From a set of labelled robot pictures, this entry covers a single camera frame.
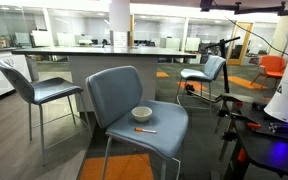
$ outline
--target white pillar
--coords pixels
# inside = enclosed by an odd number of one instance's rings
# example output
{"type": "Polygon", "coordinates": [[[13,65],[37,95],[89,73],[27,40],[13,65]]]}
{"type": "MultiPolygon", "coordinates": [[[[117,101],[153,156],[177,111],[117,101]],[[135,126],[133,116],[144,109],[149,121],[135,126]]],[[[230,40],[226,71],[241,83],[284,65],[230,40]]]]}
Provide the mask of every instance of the white pillar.
{"type": "MultiPolygon", "coordinates": [[[[287,42],[286,34],[288,29],[288,16],[281,16],[280,21],[278,22],[274,35],[273,35],[273,41],[272,46],[280,51],[283,51],[285,49],[285,45],[287,42]]],[[[277,55],[281,56],[282,53],[279,51],[274,50],[273,48],[270,49],[269,53],[270,55],[277,55]]]]}
{"type": "Polygon", "coordinates": [[[130,32],[130,0],[112,0],[109,5],[109,18],[111,44],[115,47],[127,46],[130,32]]]}
{"type": "MultiPolygon", "coordinates": [[[[185,18],[185,23],[184,23],[184,32],[183,32],[183,38],[182,38],[182,46],[181,46],[181,51],[185,51],[185,45],[186,45],[186,38],[187,38],[187,29],[188,29],[188,23],[190,21],[190,18],[185,18]]],[[[183,63],[184,58],[179,58],[179,62],[183,63]]]]}
{"type": "Polygon", "coordinates": [[[49,33],[49,37],[51,39],[50,46],[54,47],[54,39],[52,34],[52,28],[51,28],[51,22],[50,22],[50,16],[48,15],[48,11],[46,8],[43,8],[44,18],[45,18],[45,25],[47,32],[49,33]]]}

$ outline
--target desk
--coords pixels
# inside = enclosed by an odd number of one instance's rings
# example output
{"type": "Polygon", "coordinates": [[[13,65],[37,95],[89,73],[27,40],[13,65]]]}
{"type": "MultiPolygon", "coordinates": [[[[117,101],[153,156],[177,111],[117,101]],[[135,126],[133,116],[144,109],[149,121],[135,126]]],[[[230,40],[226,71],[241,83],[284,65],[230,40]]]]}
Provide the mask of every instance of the desk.
{"type": "Polygon", "coordinates": [[[249,163],[288,176],[288,140],[253,132],[244,122],[236,121],[235,129],[238,140],[226,170],[225,180],[243,179],[249,163]],[[247,155],[245,162],[237,160],[241,148],[247,155]]]}
{"type": "MultiPolygon", "coordinates": [[[[172,49],[157,47],[113,48],[113,47],[44,47],[19,49],[13,54],[25,55],[59,55],[68,56],[73,83],[84,90],[85,79],[104,69],[131,65],[139,73],[143,85],[142,100],[155,99],[156,72],[158,58],[194,58],[196,55],[172,49]]],[[[89,95],[82,93],[88,112],[93,111],[89,95]]],[[[82,104],[76,98],[77,110],[82,111],[82,104]]]]}

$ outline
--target bowl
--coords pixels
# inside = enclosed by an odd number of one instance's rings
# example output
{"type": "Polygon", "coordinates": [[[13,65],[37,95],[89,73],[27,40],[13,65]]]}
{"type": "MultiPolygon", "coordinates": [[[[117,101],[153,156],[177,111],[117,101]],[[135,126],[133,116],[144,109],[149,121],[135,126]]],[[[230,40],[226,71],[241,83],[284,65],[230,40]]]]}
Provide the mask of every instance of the bowl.
{"type": "Polygon", "coordinates": [[[152,116],[152,109],[145,106],[139,106],[132,110],[132,114],[137,122],[146,122],[152,116]]]}

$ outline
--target chair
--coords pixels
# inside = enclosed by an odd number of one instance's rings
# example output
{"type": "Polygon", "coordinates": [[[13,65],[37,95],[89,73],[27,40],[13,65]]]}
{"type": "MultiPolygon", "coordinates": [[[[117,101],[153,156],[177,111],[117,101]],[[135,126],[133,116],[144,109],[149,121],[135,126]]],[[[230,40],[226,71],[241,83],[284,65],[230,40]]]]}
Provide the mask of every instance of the chair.
{"type": "MultiPolygon", "coordinates": [[[[0,70],[5,75],[5,77],[8,79],[8,81],[13,85],[16,92],[23,98],[24,101],[26,101],[28,103],[30,140],[32,140],[32,129],[40,126],[42,163],[44,166],[45,165],[45,150],[46,149],[45,149],[45,145],[44,145],[44,127],[43,127],[43,125],[48,123],[48,122],[60,119],[64,116],[70,115],[70,114],[72,115],[72,118],[73,118],[74,123],[75,123],[75,115],[73,113],[73,109],[71,106],[71,101],[70,101],[69,96],[73,95],[73,94],[79,94],[79,96],[81,97],[81,101],[83,103],[84,110],[86,110],[84,100],[81,96],[81,92],[83,90],[81,87],[76,86],[76,85],[74,85],[74,84],[72,84],[72,83],[70,83],[70,82],[68,82],[62,78],[59,78],[59,77],[48,79],[45,81],[41,81],[41,82],[38,82],[35,84],[31,84],[29,81],[27,81],[27,79],[20,72],[18,72],[16,69],[14,69],[5,60],[0,60],[0,70]],[[50,102],[50,101],[53,101],[53,100],[56,100],[56,99],[59,99],[62,97],[66,97],[66,96],[67,96],[67,99],[68,99],[68,102],[70,105],[71,113],[44,123],[42,105],[47,103],[47,102],[50,102]],[[31,104],[38,105],[39,111],[40,111],[40,124],[37,126],[34,126],[34,127],[32,127],[32,121],[31,121],[31,119],[32,119],[31,118],[31,104]]],[[[86,112],[85,112],[85,117],[86,117],[86,123],[84,121],[82,121],[82,122],[87,126],[87,128],[89,129],[90,134],[92,136],[91,129],[90,129],[91,126],[90,126],[88,115],[86,112]]]]}
{"type": "MultiPolygon", "coordinates": [[[[138,72],[132,66],[111,68],[91,75],[86,79],[86,87],[98,125],[107,128],[105,134],[109,136],[102,179],[105,178],[112,139],[156,153],[163,159],[161,179],[165,179],[166,160],[176,160],[174,156],[186,133],[188,116],[184,108],[174,103],[140,101],[143,88],[138,72]],[[152,109],[148,122],[134,120],[131,111],[137,106],[152,109]],[[155,130],[157,134],[136,132],[135,127],[155,130]]],[[[180,171],[178,162],[177,177],[180,171]]]]}
{"type": "Polygon", "coordinates": [[[275,78],[275,87],[277,85],[277,79],[281,79],[284,70],[286,67],[286,61],[283,57],[274,56],[274,55],[264,55],[260,58],[260,63],[258,66],[259,74],[251,82],[251,85],[256,81],[260,76],[264,76],[264,80],[259,88],[259,91],[262,90],[264,83],[267,78],[275,78]]]}
{"type": "Polygon", "coordinates": [[[222,57],[219,56],[210,56],[204,65],[204,71],[198,71],[198,70],[193,70],[193,69],[183,69],[181,71],[181,79],[178,84],[177,88],[177,93],[176,93],[176,99],[179,104],[180,101],[178,99],[178,93],[179,89],[182,83],[182,79],[185,80],[184,87],[187,85],[187,81],[199,81],[201,82],[201,89],[200,89],[200,96],[203,97],[202,93],[202,83],[207,82],[209,84],[209,103],[210,103],[210,116],[212,116],[212,109],[211,109],[211,95],[212,95],[212,90],[211,90],[211,82],[217,79],[217,76],[219,75],[223,65],[225,64],[226,60],[222,57]]]}

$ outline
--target chair seat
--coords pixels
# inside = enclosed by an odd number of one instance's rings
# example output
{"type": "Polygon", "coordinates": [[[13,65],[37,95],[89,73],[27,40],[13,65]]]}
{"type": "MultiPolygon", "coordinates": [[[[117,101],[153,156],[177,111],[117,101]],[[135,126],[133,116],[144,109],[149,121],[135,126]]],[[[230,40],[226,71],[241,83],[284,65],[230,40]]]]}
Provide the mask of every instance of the chair seat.
{"type": "Polygon", "coordinates": [[[267,76],[271,76],[271,77],[276,77],[276,78],[282,78],[283,76],[283,72],[266,72],[267,76]]]}
{"type": "Polygon", "coordinates": [[[212,82],[212,79],[210,79],[210,77],[208,77],[204,72],[193,69],[183,69],[181,71],[181,76],[185,80],[212,82]]]}
{"type": "Polygon", "coordinates": [[[108,127],[106,134],[124,142],[146,147],[164,159],[171,159],[180,148],[188,124],[188,116],[183,107],[166,102],[143,101],[138,106],[152,109],[151,119],[145,123],[135,121],[131,111],[108,127]],[[139,127],[155,130],[157,134],[135,132],[139,127]]]}
{"type": "Polygon", "coordinates": [[[40,105],[55,99],[80,93],[83,89],[62,78],[52,78],[32,84],[35,92],[33,104],[40,105]]]}

